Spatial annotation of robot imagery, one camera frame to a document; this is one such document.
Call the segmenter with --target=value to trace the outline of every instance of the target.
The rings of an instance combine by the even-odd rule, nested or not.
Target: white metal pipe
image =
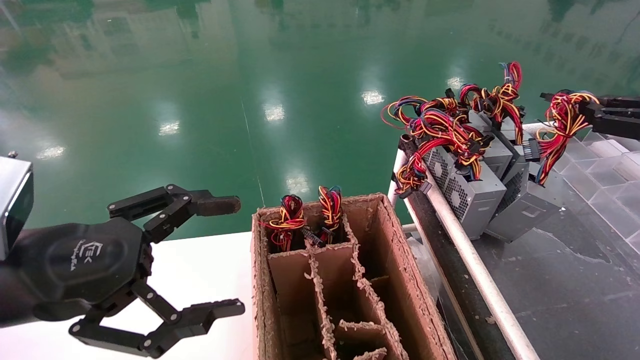
[[[418,231],[418,226],[415,224],[405,224],[402,225],[402,231],[403,233],[414,233]]]
[[[396,153],[396,162],[394,163],[394,174],[398,172],[398,170],[400,170],[400,168],[404,165],[404,163],[406,162],[406,155],[404,154],[404,151],[398,149],[398,152]],[[389,183],[389,191],[387,192],[387,197],[389,198],[389,202],[391,202],[391,206],[396,206],[396,200],[398,198],[398,194],[396,194],[396,182],[391,180],[391,182]]]
[[[491,311],[491,314],[500,328],[504,339],[507,341],[513,355],[517,360],[540,360],[527,335],[522,330],[518,320],[511,311],[511,308],[509,308],[509,305],[504,300],[502,293],[493,281],[493,278],[486,269],[482,259],[476,252],[473,244],[471,244],[471,240],[469,240],[469,237],[462,228],[462,225],[460,225],[456,215],[451,210],[451,207],[449,207],[449,203],[447,203],[442,192],[438,189],[438,186],[429,171],[427,171],[427,181],[432,185],[427,196],[440,216],[442,225],[460,253],[460,258],[467,267],[469,275],[478,287],[480,294]],[[408,199],[404,202],[409,214],[411,214],[411,218],[417,225],[420,236],[424,239],[423,241],[428,241],[428,238],[419,225],[420,223],[418,222],[418,218],[412,208],[412,205],[409,203]]]

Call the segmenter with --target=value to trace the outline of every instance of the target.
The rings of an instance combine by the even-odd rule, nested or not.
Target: cable connector
[[[524,119],[524,117],[527,115],[527,112],[524,111],[524,106],[520,105],[516,107],[518,109],[518,114],[520,115],[520,120],[522,121],[522,119]]]
[[[524,151],[524,158],[528,162],[537,163],[540,161],[540,145],[537,139],[530,138],[525,142],[522,142],[522,150]]]
[[[480,152],[480,149],[482,149],[482,144],[473,139],[469,139],[467,141],[467,149],[470,153],[477,154],[478,152]]]
[[[444,90],[444,95],[445,95],[445,97],[448,97],[450,99],[455,99],[456,98],[456,93],[454,93],[453,90],[451,90],[451,88],[448,88],[447,90]]]

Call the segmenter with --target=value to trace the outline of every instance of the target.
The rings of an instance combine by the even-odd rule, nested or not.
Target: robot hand
[[[572,92],[559,91],[562,94]],[[555,94],[540,94],[541,98],[549,102],[553,96]],[[640,140],[640,97],[604,95],[597,99],[600,104],[583,101],[578,105],[578,112],[585,116],[594,132]]]
[[[163,241],[193,215],[231,214],[239,208],[237,197],[170,184],[110,204],[111,220],[103,224],[19,231],[0,261],[0,327],[85,315],[71,325],[73,337],[153,358],[183,338],[207,334],[215,319],[243,314],[244,304],[234,299],[176,310],[147,285],[151,243]],[[131,223],[154,213],[142,229]],[[100,325],[136,298],[164,320],[156,330],[144,335]]]

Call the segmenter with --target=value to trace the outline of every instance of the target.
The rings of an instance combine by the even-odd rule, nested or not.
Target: white table
[[[172,359],[251,359],[253,349],[251,233],[165,241],[153,245],[148,283],[177,309],[192,304],[240,299],[241,316],[216,320],[207,335],[178,342],[162,356]],[[89,347],[68,334],[77,318],[0,329],[0,359],[135,360],[140,356]],[[136,300],[102,325],[148,333],[160,318]]]

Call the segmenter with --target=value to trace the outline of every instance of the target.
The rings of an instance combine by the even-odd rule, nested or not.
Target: cardboard compartment
[[[267,224],[271,220],[275,220],[280,218],[280,212],[274,212],[266,215],[264,219],[261,220],[263,224]],[[271,241],[271,236],[276,232],[275,229],[270,227],[264,228],[264,237],[267,240],[267,246],[269,250],[269,254],[280,254],[283,253],[282,249],[273,241]],[[291,246],[289,247],[290,251],[302,250],[305,248],[305,237],[299,230],[294,230],[292,232]]]
[[[324,347],[322,321],[308,254],[304,250],[271,254],[269,268],[275,287],[285,359],[322,359]]]
[[[371,322],[345,322],[341,320],[335,328],[335,350],[340,360],[352,360],[365,353],[385,348],[385,330]]]
[[[345,198],[347,242],[270,254],[263,219],[253,216],[256,358],[454,360],[387,198]],[[309,222],[320,205],[305,205]]]
[[[376,216],[378,205],[367,203],[346,212],[353,237],[360,244],[358,260],[365,268],[365,278],[371,280],[387,275],[388,248],[380,236],[382,223]]]
[[[322,207],[318,205],[318,207],[310,208],[309,211],[305,209],[305,220],[307,221],[307,225],[311,228],[314,234],[319,235],[322,226],[324,226],[324,216],[322,214]],[[335,235],[332,238],[332,242],[329,245],[340,244],[344,242],[348,242],[350,239],[347,237],[347,233],[345,232],[345,225],[347,222],[346,216],[342,214],[342,224],[338,227],[337,230],[334,231]]]
[[[354,281],[353,248],[350,244],[318,249],[314,254],[322,278],[324,299],[334,325],[347,322],[373,321],[371,305]]]
[[[397,222],[395,213],[380,204],[372,216],[371,230],[366,234],[365,241],[374,244],[372,253],[386,255],[383,261],[373,264],[374,268],[382,268],[380,272],[384,275],[372,279],[372,287],[385,304],[385,314],[395,325],[409,358],[434,359],[440,349],[425,346],[424,339],[431,337],[437,342],[448,342],[448,339],[433,336],[429,330],[433,326],[433,319],[424,318],[421,309],[431,307],[430,312],[436,320],[440,320],[435,303],[422,281],[402,227],[392,225]]]

